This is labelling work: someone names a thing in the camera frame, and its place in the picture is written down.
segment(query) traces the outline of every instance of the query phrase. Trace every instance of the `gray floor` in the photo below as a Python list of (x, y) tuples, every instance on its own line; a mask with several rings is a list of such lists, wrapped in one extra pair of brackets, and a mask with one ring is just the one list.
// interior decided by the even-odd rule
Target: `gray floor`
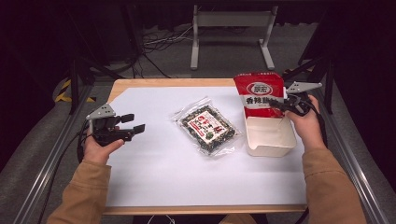
[[(276, 66), (276, 71), (281, 74), (285, 69), (294, 68), (299, 60), (309, 37), (316, 28), (312, 25), (299, 25), (275, 27), (270, 39), (269, 50)], [(148, 54), (163, 72), (171, 77), (234, 77), (239, 73), (249, 71), (265, 71), (265, 63), (257, 40), (261, 31), (258, 29), (247, 29), (242, 34), (234, 34), (224, 30), (208, 30), (200, 37), (200, 61), (196, 71), (190, 70), (191, 41), (184, 40), (163, 51), (154, 51)], [(141, 57), (135, 68), (144, 78), (163, 77), (158, 70), (145, 58)], [(122, 73), (126, 77), (133, 75), (132, 70)], [(97, 97), (95, 103), (85, 103), (78, 114), (77, 121), (71, 129), (70, 136), (76, 133), (82, 124), (85, 116), (90, 111), (107, 100), (111, 91), (112, 82), (107, 77), (97, 78), (97, 82), (92, 88), (90, 96)], [(59, 87), (54, 90), (54, 96), (58, 93)], [(389, 186), (389, 183), (378, 170), (370, 153), (363, 144), (356, 127), (350, 118), (342, 96), (334, 87), (332, 115), (338, 125), (340, 133), (345, 137), (347, 143), (359, 162), (361, 169), (367, 178), (379, 207), (389, 220), (389, 223), (396, 223), (396, 196)], [(31, 187), (35, 183), (35, 178), (50, 154), (58, 139), (68, 117), (70, 103), (59, 102), (56, 106), (40, 120), (32, 131), (21, 142), (17, 151), (0, 174), (0, 222), (12, 223), (20, 211), (22, 204), (28, 195)], [(330, 149), (335, 156), (343, 163), (333, 142), (333, 136), (329, 136)], [(74, 170), (78, 165), (76, 157), (76, 141), (73, 142), (64, 154), (54, 186), (49, 197), (45, 217), (59, 205), (62, 191), (70, 180)], [(44, 193), (36, 204), (35, 210), (29, 218), (29, 223), (36, 223), (41, 206), (43, 204)], [(270, 223), (294, 223), (300, 213), (279, 213), (269, 214)], [(375, 223), (367, 217), (369, 223)], [(132, 223), (132, 217), (104, 216), (103, 223)]]

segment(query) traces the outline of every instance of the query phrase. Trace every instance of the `wooden table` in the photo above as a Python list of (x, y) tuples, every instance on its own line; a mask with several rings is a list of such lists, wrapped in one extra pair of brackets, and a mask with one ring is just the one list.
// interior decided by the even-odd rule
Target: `wooden table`
[[(144, 87), (230, 87), (231, 78), (145, 78), (119, 79), (114, 83), (108, 102), (128, 88)], [(105, 215), (170, 215), (170, 214), (231, 214), (231, 213), (274, 213), (303, 212), (306, 204), (261, 204), (261, 205), (197, 205), (197, 206), (112, 206), (107, 207)]]

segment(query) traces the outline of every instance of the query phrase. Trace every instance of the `seaweed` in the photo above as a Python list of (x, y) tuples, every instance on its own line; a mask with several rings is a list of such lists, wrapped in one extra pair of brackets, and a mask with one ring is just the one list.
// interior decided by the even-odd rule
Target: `seaweed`
[(236, 135), (228, 120), (210, 105), (191, 112), (181, 120), (181, 124), (208, 154)]

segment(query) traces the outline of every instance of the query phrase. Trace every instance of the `plastic bag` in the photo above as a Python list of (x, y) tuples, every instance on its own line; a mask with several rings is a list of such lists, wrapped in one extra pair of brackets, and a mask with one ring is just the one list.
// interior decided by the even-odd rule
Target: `plastic bag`
[(233, 78), (245, 109), (245, 116), (283, 118), (284, 113), (270, 106), (270, 100), (284, 102), (284, 82), (276, 72), (243, 73)]
[(199, 151), (208, 156), (233, 152), (234, 142), (242, 135), (208, 97), (182, 108), (172, 120), (190, 136)]

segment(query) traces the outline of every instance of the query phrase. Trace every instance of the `forearm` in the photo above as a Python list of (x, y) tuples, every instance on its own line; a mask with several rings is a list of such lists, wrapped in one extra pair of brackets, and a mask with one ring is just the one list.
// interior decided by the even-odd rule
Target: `forearm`
[(326, 147), (303, 155), (310, 223), (366, 223), (359, 195)]
[(106, 206), (110, 166), (83, 161), (48, 223), (100, 223)]

